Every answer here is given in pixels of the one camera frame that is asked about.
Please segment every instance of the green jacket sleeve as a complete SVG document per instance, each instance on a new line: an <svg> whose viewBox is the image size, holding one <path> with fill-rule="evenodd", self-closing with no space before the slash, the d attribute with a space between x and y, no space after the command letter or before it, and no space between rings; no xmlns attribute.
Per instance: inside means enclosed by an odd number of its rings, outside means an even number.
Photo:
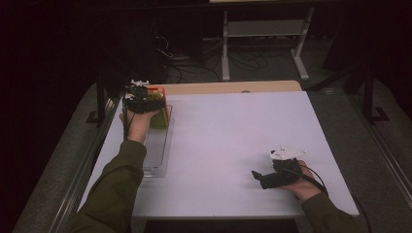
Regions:
<svg viewBox="0 0 412 233"><path fill-rule="evenodd" d="M125 141L91 188L86 202L73 216L69 232L125 232L137 188L143 179L146 148Z"/></svg>
<svg viewBox="0 0 412 233"><path fill-rule="evenodd" d="M302 209L316 233L362 232L354 218L337 209L324 193L303 202Z"/></svg>

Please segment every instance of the hand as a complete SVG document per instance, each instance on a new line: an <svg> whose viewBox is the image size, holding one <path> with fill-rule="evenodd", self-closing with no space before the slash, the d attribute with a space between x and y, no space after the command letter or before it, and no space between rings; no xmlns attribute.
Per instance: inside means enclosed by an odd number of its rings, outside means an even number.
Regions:
<svg viewBox="0 0 412 233"><path fill-rule="evenodd" d="M127 111L127 120L129 124L127 139L143 144L146 140L146 135L151 125L151 119L158 112L159 111L153 111L140 115ZM120 114L119 117L121 123L124 124L123 114Z"/></svg>
<svg viewBox="0 0 412 233"><path fill-rule="evenodd" d="M298 163L299 165L304 166L301 167L304 175L314 178L310 170L306 168L305 162L298 160ZM303 180L302 178L299 178L296 183L282 186L282 188L294 193L294 195L296 195L296 197L301 201L306 201L307 199L321 193L321 191L314 184Z"/></svg>

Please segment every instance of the cable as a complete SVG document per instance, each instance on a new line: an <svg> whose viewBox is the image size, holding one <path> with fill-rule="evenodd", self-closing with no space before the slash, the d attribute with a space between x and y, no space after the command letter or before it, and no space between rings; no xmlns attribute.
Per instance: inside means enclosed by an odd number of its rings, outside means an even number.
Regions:
<svg viewBox="0 0 412 233"><path fill-rule="evenodd" d="M126 105L126 102L125 102L125 98L126 98L126 95L125 95L125 92L123 92L121 94L121 100L122 100L122 104L123 104L121 110L123 112L123 140L124 141L127 140L128 129L129 129L128 126L127 126L127 105Z"/></svg>
<svg viewBox="0 0 412 233"><path fill-rule="evenodd" d="M167 51L169 49L169 42L167 41L166 38L162 36L155 36L156 39L162 39L165 42L164 49L161 47L161 44L159 45L160 48L155 48L156 50L160 51L163 55L165 55L169 59L174 58L174 54L172 52Z"/></svg>
<svg viewBox="0 0 412 233"><path fill-rule="evenodd" d="M216 56L216 54L212 54L211 56L207 57L207 59L211 59L214 56ZM219 64L219 60L217 59L217 61L212 66L212 68L208 68L208 67L199 65L197 62L196 63L191 63L191 64L177 64L177 63L174 63L174 64L171 64L170 66L172 68L176 69L177 71L179 71L181 77L183 76L182 72L186 72L186 73L190 73L190 74L205 74L205 73L210 72L210 73L214 74L217 77L218 82L220 82L221 78L220 78L219 74L214 71L214 69L218 66L218 64ZM197 68L197 69L200 68L202 70L195 72L195 71L191 71L191 70L183 69L183 68Z"/></svg>
<svg viewBox="0 0 412 233"><path fill-rule="evenodd" d="M292 170L287 169L287 168L284 168L283 170L284 170L284 171L287 171L287 172L289 172L289 173L292 173L292 174L294 174L294 175L296 175L296 176L298 176L298 177L301 177L303 180L305 180L305 181L307 181L307 182L310 182L310 183L314 184L320 191L322 191L322 192L324 192L326 195L328 195L326 187L323 186L323 185L321 185L321 184L320 184L319 182L317 182L315 179L313 179L313 178L311 178L311 177L309 177L309 176L306 176L305 174L301 174L301 175L300 175L300 174L297 174L295 171L292 171Z"/></svg>
<svg viewBox="0 0 412 233"><path fill-rule="evenodd" d="M318 173L316 173L313 169L311 169L310 167L304 166L304 165L299 165L300 167L304 167L309 169L311 172L313 172L318 178L319 180L321 180L322 185L326 188L324 181L322 180L321 176L318 175Z"/></svg>
<svg viewBox="0 0 412 233"><path fill-rule="evenodd" d="M183 78L183 77L178 77L178 76L168 76L168 78L170 78L170 83L173 83L173 78L177 78L179 79L176 83L181 83L181 80L185 81L185 83L189 83L187 79Z"/></svg>
<svg viewBox="0 0 412 233"><path fill-rule="evenodd" d="M176 78L179 78L179 80L178 80L176 83L180 83L180 81L181 81L182 78L183 78L182 71L181 71L179 68L177 68L176 66L174 66L174 65L170 65L170 67L179 72L179 75L180 75L180 76L179 76L179 77L176 77Z"/></svg>
<svg viewBox="0 0 412 233"><path fill-rule="evenodd" d="M268 66L268 61L267 58L270 57L277 57L281 56L291 50L292 47L288 47L287 49L275 53L275 54L267 54L269 50L272 50L274 44L270 44L265 48L264 52L257 52L257 53L252 53L249 52L251 56L247 55L240 55L239 53L236 53L240 58L237 58L234 54L229 54L228 58L232 62L233 65L238 67L239 69L246 70L246 71L257 71L263 68L266 68Z"/></svg>

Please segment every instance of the white tabletop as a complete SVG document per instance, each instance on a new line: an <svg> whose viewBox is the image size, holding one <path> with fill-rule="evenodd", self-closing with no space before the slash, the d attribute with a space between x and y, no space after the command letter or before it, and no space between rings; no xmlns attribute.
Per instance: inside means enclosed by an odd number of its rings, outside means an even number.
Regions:
<svg viewBox="0 0 412 233"><path fill-rule="evenodd" d="M273 172L269 153L280 145L307 150L301 159L322 177L333 203L350 215L359 214L306 92L170 95L167 102L173 106L174 127L166 176L143 179L133 216L304 216L291 193L263 190L252 176L252 170ZM121 141L115 117L81 205Z"/></svg>

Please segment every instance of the wrist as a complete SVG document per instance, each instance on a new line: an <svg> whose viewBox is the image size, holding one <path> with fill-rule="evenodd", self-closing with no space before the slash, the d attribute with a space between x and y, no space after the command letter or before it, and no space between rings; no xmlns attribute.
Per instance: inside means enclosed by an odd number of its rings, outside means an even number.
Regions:
<svg viewBox="0 0 412 233"><path fill-rule="evenodd" d="M296 195L296 197L299 198L300 201L304 202L320 193L322 192L318 188L312 187L307 189L305 188L303 190L297 190L294 192L294 195Z"/></svg>
<svg viewBox="0 0 412 233"><path fill-rule="evenodd" d="M134 132L130 132L129 136L127 137L127 140L129 141L135 141L141 144L145 143L146 140L146 135L142 135L140 133L134 133Z"/></svg>

